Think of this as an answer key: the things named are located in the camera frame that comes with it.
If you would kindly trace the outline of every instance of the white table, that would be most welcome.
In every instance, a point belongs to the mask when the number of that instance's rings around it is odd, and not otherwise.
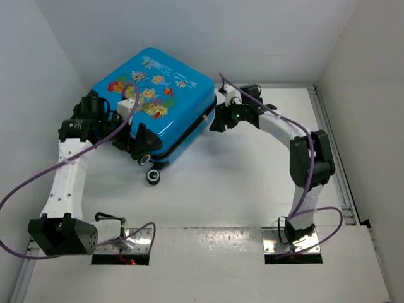
[[[264,89],[263,98],[318,128],[306,89]],[[280,142],[240,123],[222,134],[206,131],[153,187],[146,183],[147,169],[129,155],[99,148],[88,171],[84,218],[102,211],[126,217],[131,227],[156,222],[150,265],[92,266],[89,256],[37,262],[24,302],[387,301],[365,227],[343,226],[323,244],[324,264],[264,265],[258,227],[290,210],[288,158]],[[340,207],[342,196],[333,177],[319,206]],[[338,214],[320,213],[315,220],[321,239]]]

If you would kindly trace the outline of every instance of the fish print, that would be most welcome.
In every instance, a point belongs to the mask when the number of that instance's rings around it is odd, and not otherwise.
[[[154,76],[151,82],[153,82],[156,85],[165,85],[165,87],[171,84],[165,81],[164,76]]]
[[[174,96],[174,93],[172,92],[172,88],[171,87],[166,87],[164,88],[164,95],[168,95],[170,97]]]
[[[133,71],[132,72],[132,80],[134,82],[139,82],[139,81],[146,81],[147,74],[144,71]]]
[[[175,83],[175,85],[177,85],[177,86],[180,87],[180,88],[187,87],[187,80],[177,81],[177,82]]]
[[[145,96],[146,99],[156,99],[158,95],[156,94],[156,90],[154,88],[147,88],[146,90],[143,91],[143,96]]]

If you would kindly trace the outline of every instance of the black wheel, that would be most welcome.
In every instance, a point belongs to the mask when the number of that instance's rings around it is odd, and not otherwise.
[[[146,175],[147,182],[151,185],[156,185],[160,182],[160,171],[151,168]]]
[[[149,155],[148,153],[146,155],[140,156],[138,158],[138,164],[140,166],[145,166],[147,163],[149,163],[150,159],[151,159],[151,155]]]

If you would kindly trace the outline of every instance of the metal mounting plate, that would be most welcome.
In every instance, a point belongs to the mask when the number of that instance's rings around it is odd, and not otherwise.
[[[277,227],[269,227],[262,229],[263,235],[263,249],[266,264],[288,264],[297,262],[297,258],[279,258],[282,254],[287,254],[292,251],[298,253],[299,251],[316,245],[318,243],[317,232],[314,230],[312,235],[305,235],[303,238],[296,240],[292,245],[282,244],[287,240],[283,234],[283,227],[280,229],[280,236],[282,240],[279,239],[279,233]],[[322,263],[321,259],[321,248],[320,245],[316,245],[312,249],[302,252],[298,255],[298,263]]]
[[[136,229],[125,229],[125,235],[129,235]],[[122,255],[143,255],[148,254],[150,249],[150,243],[152,242],[152,229],[143,229],[136,235],[126,239],[126,249],[123,250]],[[112,244],[106,244],[98,246],[94,254],[109,254],[118,255],[119,248],[116,248]]]

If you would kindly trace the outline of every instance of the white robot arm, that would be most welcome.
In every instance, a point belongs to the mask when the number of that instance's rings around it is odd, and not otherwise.
[[[259,128],[274,136],[278,141],[290,148],[290,142],[296,137],[305,137],[306,134],[300,128],[275,117],[272,114],[264,113],[258,117]],[[306,195],[306,198],[299,208],[299,211],[316,209],[318,197],[323,190],[323,185],[320,184],[312,188]],[[302,196],[303,188],[295,185],[295,194],[292,203],[292,209],[289,212],[291,215],[299,204],[300,197]],[[305,213],[293,217],[289,220],[295,230],[305,229],[314,224],[314,213]]]
[[[261,89],[257,85],[247,85],[241,90],[262,102]],[[303,202],[300,199],[308,179],[310,153],[306,133],[301,128],[280,119],[268,112],[262,106],[241,95],[241,104],[234,102],[238,98],[231,88],[220,89],[226,96],[226,101],[216,106],[215,120],[210,126],[211,131],[224,132],[226,128],[234,128],[240,121],[247,121],[258,129],[270,133],[290,150],[290,175],[295,183],[295,193],[292,208],[285,222],[285,236],[291,244],[301,237],[311,234],[314,230],[314,213],[308,212],[296,215],[305,210],[315,210],[318,197],[323,186],[335,173],[335,165],[331,154],[331,147],[327,134],[322,131],[311,132],[314,142],[314,173],[311,186]],[[266,105],[271,110],[276,107]]]
[[[104,102],[91,91],[59,130],[58,161],[66,164],[56,170],[40,218],[30,220],[28,226],[30,235],[48,256],[92,254],[99,244],[124,235],[124,218],[97,213],[94,222],[83,221],[81,200],[88,164],[95,150],[76,160],[67,160],[107,137],[122,124],[121,115],[113,114],[110,118],[111,112],[104,111]],[[128,132],[130,127],[128,124],[123,131]]]

